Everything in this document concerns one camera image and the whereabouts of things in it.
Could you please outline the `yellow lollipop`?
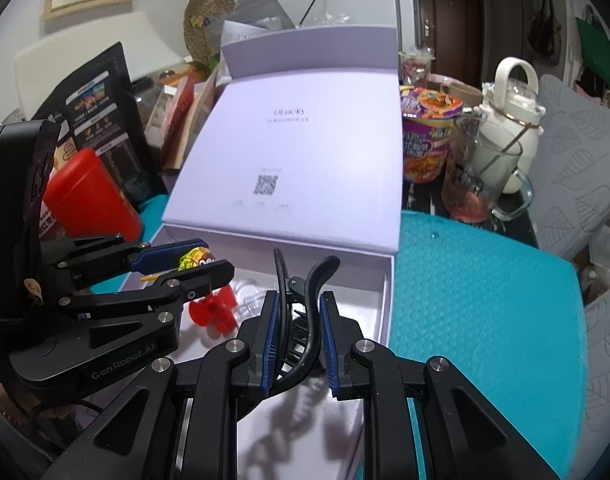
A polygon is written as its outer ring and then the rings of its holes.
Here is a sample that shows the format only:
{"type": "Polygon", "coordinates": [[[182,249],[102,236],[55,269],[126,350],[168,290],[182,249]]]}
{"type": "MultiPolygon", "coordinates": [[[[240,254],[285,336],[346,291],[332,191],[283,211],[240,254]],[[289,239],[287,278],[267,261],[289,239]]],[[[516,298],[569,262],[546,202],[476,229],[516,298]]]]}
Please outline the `yellow lollipop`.
{"type": "Polygon", "coordinates": [[[198,268],[198,266],[205,266],[215,260],[215,256],[206,247],[194,247],[177,260],[171,258],[171,256],[165,256],[163,260],[141,266],[138,272],[142,274],[140,281],[149,283],[154,282],[160,275],[167,272],[198,268]]]}

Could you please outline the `red flower hair clip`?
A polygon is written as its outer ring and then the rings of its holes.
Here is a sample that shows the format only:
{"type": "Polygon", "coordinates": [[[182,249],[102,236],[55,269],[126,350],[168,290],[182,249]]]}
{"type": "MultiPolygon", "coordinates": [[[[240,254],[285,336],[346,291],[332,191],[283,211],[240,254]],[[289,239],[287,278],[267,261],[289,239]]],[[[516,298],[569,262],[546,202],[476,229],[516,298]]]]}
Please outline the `red flower hair clip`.
{"type": "Polygon", "coordinates": [[[217,333],[227,335],[238,327],[233,315],[233,309],[237,306],[232,287],[226,285],[201,299],[190,301],[189,315],[194,324],[212,326],[217,333]]]}

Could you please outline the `clear plastic hair clip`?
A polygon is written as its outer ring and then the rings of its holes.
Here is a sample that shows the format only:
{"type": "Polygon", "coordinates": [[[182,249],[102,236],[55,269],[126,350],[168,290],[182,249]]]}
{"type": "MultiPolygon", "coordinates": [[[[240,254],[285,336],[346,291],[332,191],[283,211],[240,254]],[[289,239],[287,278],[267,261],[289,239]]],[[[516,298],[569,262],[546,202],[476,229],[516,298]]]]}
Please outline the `clear plastic hair clip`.
{"type": "Polygon", "coordinates": [[[233,293],[237,304],[232,308],[235,322],[238,324],[248,318],[261,314],[266,290],[257,281],[245,278],[233,285],[233,293]]]}

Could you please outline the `black long hair clip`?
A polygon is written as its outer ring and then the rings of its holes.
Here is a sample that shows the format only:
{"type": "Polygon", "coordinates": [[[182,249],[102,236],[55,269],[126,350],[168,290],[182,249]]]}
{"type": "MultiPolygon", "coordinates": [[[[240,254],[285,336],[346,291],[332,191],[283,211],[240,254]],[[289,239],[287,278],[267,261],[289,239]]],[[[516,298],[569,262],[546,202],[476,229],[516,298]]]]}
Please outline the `black long hair clip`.
{"type": "Polygon", "coordinates": [[[291,276],[281,249],[273,251],[278,280],[278,340],[267,398],[284,393],[318,370],[321,349],[319,297],[340,267],[337,256],[318,261],[306,278],[291,276]]]}

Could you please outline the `red cylindrical canister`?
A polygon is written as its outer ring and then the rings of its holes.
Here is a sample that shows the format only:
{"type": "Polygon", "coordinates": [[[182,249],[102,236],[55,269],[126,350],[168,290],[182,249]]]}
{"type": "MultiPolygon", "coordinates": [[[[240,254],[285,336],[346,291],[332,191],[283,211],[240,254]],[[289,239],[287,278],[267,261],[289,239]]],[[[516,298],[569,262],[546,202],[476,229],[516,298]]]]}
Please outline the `red cylindrical canister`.
{"type": "Polygon", "coordinates": [[[44,203],[70,237],[121,234],[142,237],[142,220],[91,148],[84,148],[50,178],[44,203]]]}

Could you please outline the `lavender open gift box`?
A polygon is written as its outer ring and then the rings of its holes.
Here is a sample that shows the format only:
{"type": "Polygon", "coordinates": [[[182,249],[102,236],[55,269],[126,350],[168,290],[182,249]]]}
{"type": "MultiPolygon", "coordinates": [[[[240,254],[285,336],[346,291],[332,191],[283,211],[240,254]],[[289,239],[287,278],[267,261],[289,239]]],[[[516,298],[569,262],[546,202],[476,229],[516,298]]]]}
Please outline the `lavender open gift box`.
{"type": "Polygon", "coordinates": [[[381,25],[306,27],[228,44],[230,84],[215,104],[152,240],[201,238],[276,287],[273,251],[327,281],[341,315],[385,342],[401,224],[397,39],[381,25]]]}

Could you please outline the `black snack pouch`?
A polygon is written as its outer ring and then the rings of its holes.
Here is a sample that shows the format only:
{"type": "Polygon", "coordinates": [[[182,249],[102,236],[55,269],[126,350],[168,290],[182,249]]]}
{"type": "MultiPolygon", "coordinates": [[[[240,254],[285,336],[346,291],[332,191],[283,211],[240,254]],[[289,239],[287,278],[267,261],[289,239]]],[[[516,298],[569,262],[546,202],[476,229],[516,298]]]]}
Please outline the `black snack pouch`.
{"type": "Polygon", "coordinates": [[[62,79],[33,117],[61,126],[60,145],[95,152],[133,206],[165,192],[119,42],[62,79]]]}

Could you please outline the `teal bubble mailer mat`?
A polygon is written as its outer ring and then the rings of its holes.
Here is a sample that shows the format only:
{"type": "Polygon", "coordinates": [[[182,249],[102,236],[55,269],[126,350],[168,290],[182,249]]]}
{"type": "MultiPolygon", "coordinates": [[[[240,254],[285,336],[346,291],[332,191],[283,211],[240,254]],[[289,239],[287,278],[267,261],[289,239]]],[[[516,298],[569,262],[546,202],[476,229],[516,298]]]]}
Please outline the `teal bubble mailer mat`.
{"type": "MultiPolygon", "coordinates": [[[[139,210],[148,243],[168,200],[156,196],[139,210]]],[[[509,237],[401,210],[381,344],[415,361],[445,356],[559,477],[568,474],[587,377],[582,296],[570,263],[509,237]]]]}

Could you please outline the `glass measuring jug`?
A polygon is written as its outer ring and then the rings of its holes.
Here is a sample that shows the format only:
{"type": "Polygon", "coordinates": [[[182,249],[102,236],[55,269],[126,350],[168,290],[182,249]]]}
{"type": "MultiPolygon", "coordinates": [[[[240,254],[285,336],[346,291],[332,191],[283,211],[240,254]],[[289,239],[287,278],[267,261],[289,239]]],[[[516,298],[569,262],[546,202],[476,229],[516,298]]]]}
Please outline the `glass measuring jug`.
{"type": "Polygon", "coordinates": [[[489,217],[511,221],[524,214],[533,203],[534,189],[527,174],[518,168],[522,155],[522,144],[505,128],[482,116],[457,118],[441,192],[451,218],[479,224],[489,217]],[[518,179],[522,203],[503,209],[500,196],[513,178],[518,179]]]}

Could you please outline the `instant noodle cup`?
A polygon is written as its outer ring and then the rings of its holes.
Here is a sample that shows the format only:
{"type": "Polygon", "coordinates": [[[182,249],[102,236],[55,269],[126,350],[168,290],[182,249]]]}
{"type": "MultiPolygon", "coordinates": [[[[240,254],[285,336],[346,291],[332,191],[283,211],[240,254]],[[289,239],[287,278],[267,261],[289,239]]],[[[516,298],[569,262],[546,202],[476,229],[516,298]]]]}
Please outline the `instant noodle cup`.
{"type": "Polygon", "coordinates": [[[455,119],[463,102],[449,93],[422,87],[401,87],[403,175],[414,184],[435,180],[449,151],[455,119]]]}

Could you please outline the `white cream kettle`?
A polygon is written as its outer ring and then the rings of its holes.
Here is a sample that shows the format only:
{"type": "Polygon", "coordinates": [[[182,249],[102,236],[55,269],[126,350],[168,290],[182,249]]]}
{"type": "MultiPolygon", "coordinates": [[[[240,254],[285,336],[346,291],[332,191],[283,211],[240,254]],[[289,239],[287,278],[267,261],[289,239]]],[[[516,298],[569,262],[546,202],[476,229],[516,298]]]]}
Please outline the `white cream kettle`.
{"type": "Polygon", "coordinates": [[[539,138],[544,133],[540,126],[546,107],[538,101],[539,81],[535,68],[515,56],[504,58],[496,68],[493,81],[482,84],[483,101],[480,112],[485,118],[482,131],[490,133],[501,146],[522,131],[518,139],[522,156],[518,168],[524,174],[537,154],[539,138]]]}

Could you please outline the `grey leaf cushion near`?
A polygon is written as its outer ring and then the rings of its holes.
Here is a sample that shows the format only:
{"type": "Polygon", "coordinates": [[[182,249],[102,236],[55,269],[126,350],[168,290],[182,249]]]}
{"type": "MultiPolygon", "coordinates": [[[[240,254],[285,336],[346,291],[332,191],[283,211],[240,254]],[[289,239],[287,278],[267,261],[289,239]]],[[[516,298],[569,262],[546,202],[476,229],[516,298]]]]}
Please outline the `grey leaf cushion near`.
{"type": "Polygon", "coordinates": [[[610,460],[610,289],[585,310],[588,382],[571,479],[596,478],[610,460]]]}

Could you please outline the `grey leaf cushion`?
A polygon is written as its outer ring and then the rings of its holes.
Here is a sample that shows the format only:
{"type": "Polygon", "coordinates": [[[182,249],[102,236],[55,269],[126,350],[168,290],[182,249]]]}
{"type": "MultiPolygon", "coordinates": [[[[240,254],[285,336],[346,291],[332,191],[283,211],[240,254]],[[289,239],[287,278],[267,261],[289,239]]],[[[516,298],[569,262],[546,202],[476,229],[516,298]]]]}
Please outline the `grey leaf cushion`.
{"type": "Polygon", "coordinates": [[[585,310],[588,382],[571,479],[596,478],[610,460],[610,289],[585,310]]]}
{"type": "Polygon", "coordinates": [[[610,110],[546,74],[539,79],[546,107],[528,176],[528,214],[538,247],[570,260],[610,217],[610,110]]]}

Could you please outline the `grey leaf cushion far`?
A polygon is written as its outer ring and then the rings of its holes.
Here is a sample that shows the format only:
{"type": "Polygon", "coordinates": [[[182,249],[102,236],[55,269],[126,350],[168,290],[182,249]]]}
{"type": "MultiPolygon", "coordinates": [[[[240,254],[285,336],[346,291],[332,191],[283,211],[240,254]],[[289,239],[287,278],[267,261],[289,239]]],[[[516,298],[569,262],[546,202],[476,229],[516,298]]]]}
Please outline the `grey leaf cushion far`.
{"type": "Polygon", "coordinates": [[[610,110],[546,74],[539,79],[546,107],[528,176],[528,214],[538,247],[570,260],[610,217],[610,110]]]}

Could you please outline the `green tote bag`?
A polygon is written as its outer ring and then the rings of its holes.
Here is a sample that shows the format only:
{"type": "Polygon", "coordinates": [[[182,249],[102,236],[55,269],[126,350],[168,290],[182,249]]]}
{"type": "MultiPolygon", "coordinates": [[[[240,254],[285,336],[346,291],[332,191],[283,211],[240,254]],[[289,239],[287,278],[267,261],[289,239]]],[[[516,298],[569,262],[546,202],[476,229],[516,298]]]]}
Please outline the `green tote bag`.
{"type": "Polygon", "coordinates": [[[582,62],[610,87],[610,40],[590,4],[583,18],[576,18],[582,48],[582,62]]]}

